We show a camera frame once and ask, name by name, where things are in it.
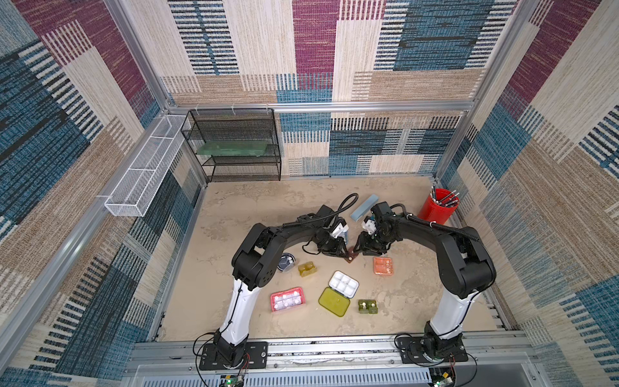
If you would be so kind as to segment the maroon two-compartment pillbox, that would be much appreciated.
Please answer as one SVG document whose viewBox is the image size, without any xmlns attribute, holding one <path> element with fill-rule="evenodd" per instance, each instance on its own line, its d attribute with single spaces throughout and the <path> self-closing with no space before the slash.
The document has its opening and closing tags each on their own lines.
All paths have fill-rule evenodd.
<svg viewBox="0 0 619 387">
<path fill-rule="evenodd" d="M 351 248 L 348 248 L 344 259 L 346 262 L 351 263 L 354 261 L 354 259 L 357 258 L 357 256 L 359 256 L 359 253 L 356 252 L 353 247 L 351 247 Z"/>
</svg>

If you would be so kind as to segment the orange pillbox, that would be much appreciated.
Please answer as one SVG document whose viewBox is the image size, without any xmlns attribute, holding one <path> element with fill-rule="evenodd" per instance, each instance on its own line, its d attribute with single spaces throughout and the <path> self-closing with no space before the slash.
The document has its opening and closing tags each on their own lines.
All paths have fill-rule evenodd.
<svg viewBox="0 0 619 387">
<path fill-rule="evenodd" d="M 393 260 L 388 257 L 374 257 L 373 272 L 379 276 L 392 276 L 394 273 Z"/>
</svg>

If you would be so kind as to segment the yellow two-compartment pillbox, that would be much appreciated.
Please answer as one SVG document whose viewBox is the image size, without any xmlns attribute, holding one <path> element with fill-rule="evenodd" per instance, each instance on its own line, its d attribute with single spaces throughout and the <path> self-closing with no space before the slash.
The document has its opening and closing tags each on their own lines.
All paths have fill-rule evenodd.
<svg viewBox="0 0 619 387">
<path fill-rule="evenodd" d="M 300 277 L 308 277 L 317 272 L 317 267 L 313 261 L 308 261 L 298 266 L 298 272 Z"/>
</svg>

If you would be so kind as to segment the round dark blue pillbox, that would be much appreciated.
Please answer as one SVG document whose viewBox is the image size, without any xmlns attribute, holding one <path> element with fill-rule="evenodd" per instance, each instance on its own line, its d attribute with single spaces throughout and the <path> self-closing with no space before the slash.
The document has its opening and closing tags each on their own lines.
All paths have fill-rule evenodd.
<svg viewBox="0 0 619 387">
<path fill-rule="evenodd" d="M 283 253 L 277 264 L 277 269 L 282 273 L 286 273 L 290 271 L 295 266 L 295 264 L 296 258 L 293 254 Z"/>
</svg>

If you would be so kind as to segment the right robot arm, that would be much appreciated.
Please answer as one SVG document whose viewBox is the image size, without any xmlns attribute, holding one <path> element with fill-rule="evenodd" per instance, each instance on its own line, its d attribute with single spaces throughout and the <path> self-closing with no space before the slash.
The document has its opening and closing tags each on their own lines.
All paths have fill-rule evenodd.
<svg viewBox="0 0 619 387">
<path fill-rule="evenodd" d="M 395 206 L 377 203 L 367 220 L 373 225 L 359 235 L 354 253 L 385 255 L 396 242 L 410 240 L 429 248 L 437 259 L 443 294 L 422 336 L 401 334 L 395 346 L 403 361 L 437 365 L 443 361 L 466 361 L 463 325 L 472 304 L 496 280 L 496 269 L 472 227 L 454 228 L 427 221 Z"/>
</svg>

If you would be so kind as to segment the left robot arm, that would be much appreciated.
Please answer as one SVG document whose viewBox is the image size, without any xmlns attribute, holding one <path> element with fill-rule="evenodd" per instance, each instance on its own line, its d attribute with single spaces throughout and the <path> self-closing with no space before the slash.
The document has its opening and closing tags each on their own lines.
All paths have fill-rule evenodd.
<svg viewBox="0 0 619 387">
<path fill-rule="evenodd" d="M 317 255 L 346 261 L 350 258 L 345 238 L 334 232 L 344 224 L 340 215 L 358 199 L 357 193 L 351 193 L 336 210 L 323 205 L 318 212 L 303 214 L 291 223 L 276 227 L 257 223 L 251 228 L 231 260 L 234 286 L 230 306 L 211 339 L 215 359 L 224 367 L 239 367 L 247 358 L 249 325 L 257 298 L 275 276 L 287 248 L 314 243 Z"/>
</svg>

